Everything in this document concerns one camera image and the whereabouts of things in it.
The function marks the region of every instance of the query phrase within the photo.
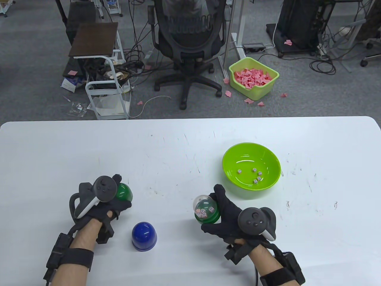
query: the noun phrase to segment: transparent dice dome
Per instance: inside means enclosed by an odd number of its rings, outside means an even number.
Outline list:
[[[207,195],[201,195],[193,201],[193,211],[200,220],[212,218],[217,211],[217,203]]]

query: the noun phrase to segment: forearm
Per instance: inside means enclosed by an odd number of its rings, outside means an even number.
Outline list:
[[[261,276],[274,272],[278,269],[283,268],[283,266],[275,259],[274,256],[262,245],[254,248],[250,253],[249,257],[254,263]],[[283,284],[283,286],[299,286],[299,284],[293,280]]]
[[[92,219],[75,236],[70,248],[83,248],[94,251],[96,239],[102,223]],[[89,269],[78,264],[62,264],[54,275],[51,286],[85,286]]]

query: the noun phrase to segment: plastic basket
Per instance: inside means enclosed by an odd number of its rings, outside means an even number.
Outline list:
[[[242,84],[238,83],[234,78],[234,72],[240,72],[243,69],[261,69],[263,70],[263,73],[268,72],[272,80],[266,83],[265,85],[262,85],[262,86],[255,85],[252,87],[252,89],[247,89]],[[272,90],[272,87],[274,86],[276,79],[279,77],[279,73],[277,71],[249,57],[240,59],[235,64],[232,64],[231,66],[229,66],[229,71],[230,71],[230,86],[238,90],[240,93],[243,93],[251,100],[258,100],[264,97],[266,94],[268,94]]]

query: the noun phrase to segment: chair caster wheel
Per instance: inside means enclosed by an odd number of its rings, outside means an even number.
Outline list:
[[[180,103],[180,110],[185,110],[185,109],[187,109],[187,103],[186,102]]]
[[[362,67],[366,67],[368,65],[368,61],[363,59],[361,62],[360,62],[360,66]]]

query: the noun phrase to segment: pink paper scrap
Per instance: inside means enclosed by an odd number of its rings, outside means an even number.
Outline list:
[[[251,100],[250,98],[246,98],[246,99],[244,100],[244,102],[246,102],[246,103],[248,103],[248,104],[252,104],[252,103],[254,103],[254,100]]]
[[[67,74],[70,76],[75,76],[77,73],[77,71],[69,71]]]

